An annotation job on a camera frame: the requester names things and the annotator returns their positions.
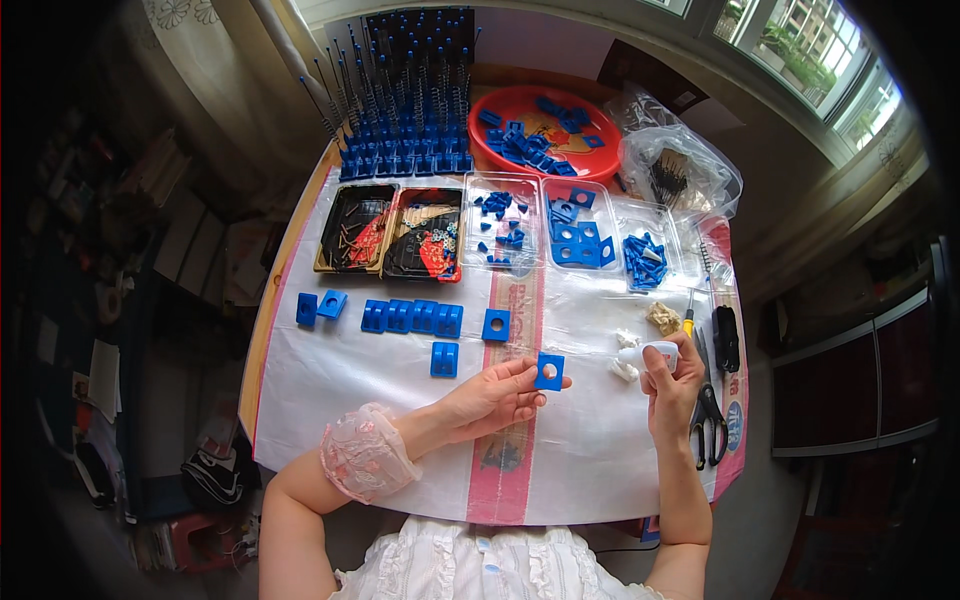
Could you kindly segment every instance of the screwdriver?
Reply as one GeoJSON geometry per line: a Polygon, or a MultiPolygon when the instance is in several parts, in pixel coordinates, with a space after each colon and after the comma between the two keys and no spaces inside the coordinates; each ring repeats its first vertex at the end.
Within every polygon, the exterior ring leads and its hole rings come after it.
{"type": "Polygon", "coordinates": [[[693,338],[693,290],[690,290],[690,305],[686,308],[684,315],[684,333],[687,337],[693,338]]]}

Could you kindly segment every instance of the woman's right hand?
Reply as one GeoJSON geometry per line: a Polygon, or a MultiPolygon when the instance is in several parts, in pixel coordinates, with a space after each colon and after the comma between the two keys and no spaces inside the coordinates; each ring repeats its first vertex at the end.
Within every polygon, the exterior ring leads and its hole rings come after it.
{"type": "Polygon", "coordinates": [[[654,445],[689,444],[690,417],[704,381],[704,363],[693,340],[682,331],[664,338],[680,349],[677,369],[671,373],[655,348],[643,349],[647,371],[640,374],[640,388],[650,397],[647,424],[654,445]]]}

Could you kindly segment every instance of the woman's left hand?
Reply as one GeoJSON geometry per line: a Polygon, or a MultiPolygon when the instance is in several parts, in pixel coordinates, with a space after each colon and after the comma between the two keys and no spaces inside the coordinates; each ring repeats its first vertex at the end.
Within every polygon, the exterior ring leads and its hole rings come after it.
{"type": "MultiPolygon", "coordinates": [[[[474,440],[507,425],[530,420],[546,404],[536,387],[537,359],[517,358],[480,371],[441,398],[436,408],[452,428],[451,443],[474,440]]],[[[564,377],[563,388],[573,385],[564,377]]]]}

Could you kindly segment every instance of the hand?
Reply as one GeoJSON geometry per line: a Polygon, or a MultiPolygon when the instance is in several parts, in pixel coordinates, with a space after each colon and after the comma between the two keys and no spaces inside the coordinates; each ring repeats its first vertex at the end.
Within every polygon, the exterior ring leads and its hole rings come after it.
{"type": "MultiPolygon", "coordinates": [[[[537,359],[526,356],[487,367],[441,398],[436,406],[451,427],[449,441],[474,440],[532,419],[546,404],[536,379],[537,359]]],[[[564,377],[563,388],[571,385],[564,377]]]]}
{"type": "Polygon", "coordinates": [[[654,445],[689,444],[690,417],[704,381],[704,363],[696,346],[684,332],[664,338],[680,348],[677,369],[671,374],[663,355],[654,348],[643,350],[647,371],[640,374],[640,389],[650,396],[647,424],[654,445]]]}

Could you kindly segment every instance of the white ruffled dress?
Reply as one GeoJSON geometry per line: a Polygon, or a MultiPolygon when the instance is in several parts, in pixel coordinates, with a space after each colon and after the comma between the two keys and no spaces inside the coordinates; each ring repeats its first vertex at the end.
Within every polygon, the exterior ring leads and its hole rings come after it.
{"type": "Polygon", "coordinates": [[[664,600],[624,586],[563,526],[487,527],[409,516],[377,539],[363,565],[336,572],[331,599],[664,600]]]}

